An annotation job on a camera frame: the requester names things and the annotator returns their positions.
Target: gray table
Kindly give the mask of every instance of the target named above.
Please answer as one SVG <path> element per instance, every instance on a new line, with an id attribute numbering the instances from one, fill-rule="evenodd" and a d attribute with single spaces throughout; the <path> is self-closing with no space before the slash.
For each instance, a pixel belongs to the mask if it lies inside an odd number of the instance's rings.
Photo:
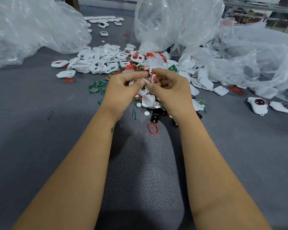
<path id="1" fill-rule="evenodd" d="M 93 15 L 122 14 L 93 10 Z M 90 46 L 101 40 L 121 47 L 132 42 L 123 34 L 130 35 L 133 19 L 123 17 L 121 27 L 110 23 L 107 38 L 93 26 Z M 99 76 L 77 73 L 67 84 L 50 66 L 74 56 L 42 48 L 23 65 L 0 69 L 0 229 L 18 218 L 99 108 L 103 96 L 88 93 Z M 202 122 L 269 223 L 288 226 L 288 114 L 269 109 L 264 117 L 256 115 L 249 96 L 254 94 L 221 97 L 200 90 L 198 97 L 209 101 Z M 129 107 L 115 127 L 96 229 L 194 229 L 179 129 L 162 119 L 159 133 L 150 134 L 144 111 Z"/>

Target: red ring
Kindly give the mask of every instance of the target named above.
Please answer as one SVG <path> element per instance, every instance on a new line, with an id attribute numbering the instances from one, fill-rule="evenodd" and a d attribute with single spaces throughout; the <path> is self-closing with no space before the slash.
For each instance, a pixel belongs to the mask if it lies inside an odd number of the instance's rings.
<path id="1" fill-rule="evenodd" d="M 65 77 L 64 78 L 64 81 L 66 82 L 66 83 L 72 83 L 72 82 L 74 82 L 74 80 L 71 78 L 71 77 Z"/>
<path id="2" fill-rule="evenodd" d="M 156 131 L 156 132 L 152 132 L 152 131 L 151 131 L 150 126 L 149 126 L 150 124 L 154 124 L 154 125 L 156 126 L 156 128 L 157 128 L 157 131 Z M 158 126 L 157 126 L 156 123 L 149 123 L 149 124 L 147 125 L 147 127 L 148 127 L 148 130 L 149 130 L 149 132 L 150 132 L 151 134 L 157 135 L 157 133 L 159 132 L 159 128 L 158 128 Z"/>

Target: assembled white remote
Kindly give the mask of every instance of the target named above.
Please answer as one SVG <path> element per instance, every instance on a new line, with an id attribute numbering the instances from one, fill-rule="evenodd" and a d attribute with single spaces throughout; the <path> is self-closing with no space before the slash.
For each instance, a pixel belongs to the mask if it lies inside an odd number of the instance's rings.
<path id="1" fill-rule="evenodd" d="M 264 116 L 268 113 L 268 103 L 263 98 L 249 97 L 248 102 L 251 104 L 254 113 L 260 116 Z"/>
<path id="2" fill-rule="evenodd" d="M 284 102 L 270 102 L 270 107 L 276 111 L 288 113 L 288 104 Z"/>

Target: fingernail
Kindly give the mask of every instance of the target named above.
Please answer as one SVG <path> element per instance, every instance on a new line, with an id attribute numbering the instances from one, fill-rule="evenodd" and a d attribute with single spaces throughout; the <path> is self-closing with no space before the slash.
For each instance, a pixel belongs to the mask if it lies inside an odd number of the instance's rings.
<path id="1" fill-rule="evenodd" d="M 144 81 L 144 79 L 140 80 L 141 85 L 145 85 L 146 81 Z"/>

